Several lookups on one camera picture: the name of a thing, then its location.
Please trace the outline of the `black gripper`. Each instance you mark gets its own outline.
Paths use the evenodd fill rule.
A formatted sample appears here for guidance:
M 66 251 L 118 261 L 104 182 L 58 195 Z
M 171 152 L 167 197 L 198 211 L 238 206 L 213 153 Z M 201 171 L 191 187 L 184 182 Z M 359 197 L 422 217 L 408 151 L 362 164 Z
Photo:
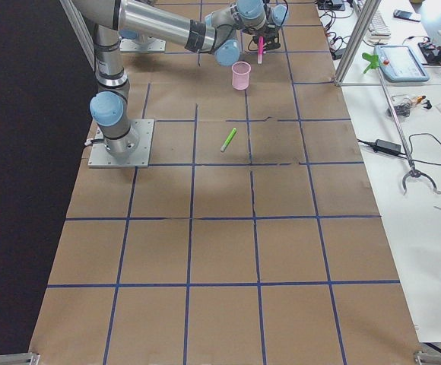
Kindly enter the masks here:
M 252 40 L 249 42 L 247 46 L 247 50 L 250 52 L 258 52 L 258 48 L 252 48 L 252 44 L 259 45 L 260 36 L 254 35 Z M 271 51 L 275 49 L 279 49 L 281 47 L 281 43 L 279 40 L 279 32 L 274 32 L 270 34 L 265 34 L 263 36 L 263 51 Z
M 248 24 L 247 21 L 243 22 L 243 32 L 251 36 L 264 36 L 278 31 L 276 23 L 270 21 L 261 21 L 257 24 Z

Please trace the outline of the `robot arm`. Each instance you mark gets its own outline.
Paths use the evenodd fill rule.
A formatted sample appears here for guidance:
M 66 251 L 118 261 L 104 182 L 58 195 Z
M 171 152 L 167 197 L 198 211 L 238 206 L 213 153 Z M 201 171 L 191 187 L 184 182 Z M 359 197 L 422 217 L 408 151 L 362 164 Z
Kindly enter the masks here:
M 263 1 L 262 8 L 264 22 L 243 31 L 252 37 L 247 45 L 249 52 L 267 52 L 281 47 L 279 32 L 289 17 L 288 3 L 271 6 L 270 1 Z
M 98 93 L 90 113 L 103 135 L 101 150 L 125 163 L 151 146 L 150 137 L 127 116 L 130 83 L 121 57 L 121 43 L 129 40 L 147 52 L 156 41 L 182 46 L 193 53 L 212 54 L 222 66 L 235 65 L 241 55 L 238 33 L 254 40 L 273 40 L 288 17 L 284 5 L 264 1 L 234 1 L 205 16 L 188 19 L 159 8 L 153 1 L 74 1 L 78 12 L 94 24 L 91 35 Z

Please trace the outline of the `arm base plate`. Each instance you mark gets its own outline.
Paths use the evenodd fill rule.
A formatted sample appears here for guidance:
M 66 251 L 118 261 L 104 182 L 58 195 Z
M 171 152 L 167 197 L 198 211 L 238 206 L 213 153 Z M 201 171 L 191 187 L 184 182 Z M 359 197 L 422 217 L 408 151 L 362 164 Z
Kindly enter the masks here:
M 103 136 L 97 127 L 90 150 L 88 166 L 91 168 L 129 168 L 148 167 L 151 143 L 154 135 L 153 119 L 131 119 L 129 133 L 122 139 L 110 140 Z
M 166 50 L 166 42 L 153 37 L 146 39 L 126 39 L 122 38 L 120 51 L 122 53 L 162 53 Z

